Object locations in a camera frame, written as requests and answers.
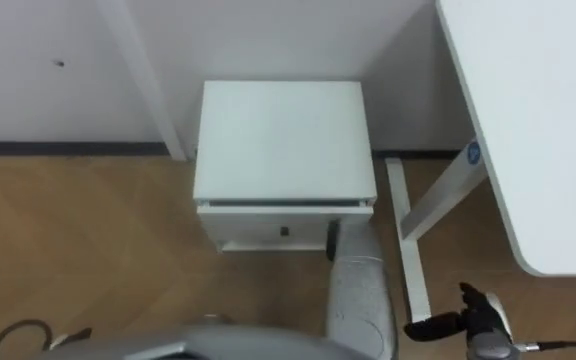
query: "desk leg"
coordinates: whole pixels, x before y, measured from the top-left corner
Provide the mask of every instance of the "desk leg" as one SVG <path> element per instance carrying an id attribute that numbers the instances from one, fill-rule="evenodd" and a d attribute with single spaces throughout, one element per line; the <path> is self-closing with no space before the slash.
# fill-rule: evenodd
<path id="1" fill-rule="evenodd" d="M 486 178 L 486 167 L 477 142 L 471 142 L 412 210 L 401 161 L 396 158 L 386 159 L 386 167 L 397 220 L 411 320 L 420 321 L 430 317 L 431 312 L 417 240 Z"/>

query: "herringbone floor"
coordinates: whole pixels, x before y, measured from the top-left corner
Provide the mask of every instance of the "herringbone floor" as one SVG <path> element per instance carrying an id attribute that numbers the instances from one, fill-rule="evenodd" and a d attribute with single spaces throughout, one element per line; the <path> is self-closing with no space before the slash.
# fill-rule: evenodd
<path id="1" fill-rule="evenodd" d="M 420 196 L 447 162 L 406 162 Z M 399 326 L 405 321 L 385 167 L 375 166 L 373 222 L 388 260 Z M 176 326 L 204 313 L 323 333 L 328 270 L 321 253 L 218 255 L 192 201 L 193 165 L 167 158 L 0 158 L 0 330 L 22 318 L 57 333 L 92 326 L 98 338 Z M 488 184 L 421 242 L 435 312 L 460 308 L 459 281 L 496 292 L 520 339 L 576 339 L 576 279 L 519 269 Z M 0 360 L 26 359 L 41 337 L 11 336 Z M 415 344 L 400 358 L 464 359 L 463 338 Z M 576 359 L 576 352 L 526 358 Z"/>

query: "white nightstand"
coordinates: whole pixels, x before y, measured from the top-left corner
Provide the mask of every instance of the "white nightstand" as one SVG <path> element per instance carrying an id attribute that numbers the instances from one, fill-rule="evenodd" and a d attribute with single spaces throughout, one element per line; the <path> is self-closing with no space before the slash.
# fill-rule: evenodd
<path id="1" fill-rule="evenodd" d="M 194 198 L 219 250 L 323 250 L 377 198 L 361 85 L 208 81 Z"/>

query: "baseboard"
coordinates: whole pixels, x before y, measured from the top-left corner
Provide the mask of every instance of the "baseboard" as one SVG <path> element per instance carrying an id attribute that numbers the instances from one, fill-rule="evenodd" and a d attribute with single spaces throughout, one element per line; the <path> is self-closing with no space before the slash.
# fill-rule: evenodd
<path id="1" fill-rule="evenodd" d="M 460 150 L 373 150 L 374 159 L 390 157 L 405 160 L 452 160 L 459 155 Z"/>
<path id="2" fill-rule="evenodd" d="M 454 159 L 459 150 L 373 150 L 375 159 Z M 163 142 L 0 141 L 0 156 L 166 156 Z"/>
<path id="3" fill-rule="evenodd" d="M 169 155 L 163 142 L 0 141 L 0 156 L 157 156 Z"/>

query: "small hole in wall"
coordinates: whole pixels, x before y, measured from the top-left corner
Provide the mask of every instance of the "small hole in wall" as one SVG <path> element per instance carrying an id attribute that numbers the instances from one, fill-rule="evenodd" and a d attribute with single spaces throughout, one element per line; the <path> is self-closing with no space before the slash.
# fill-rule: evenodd
<path id="1" fill-rule="evenodd" d="M 61 59 L 52 59 L 52 64 L 61 68 L 66 66 L 66 63 Z"/>

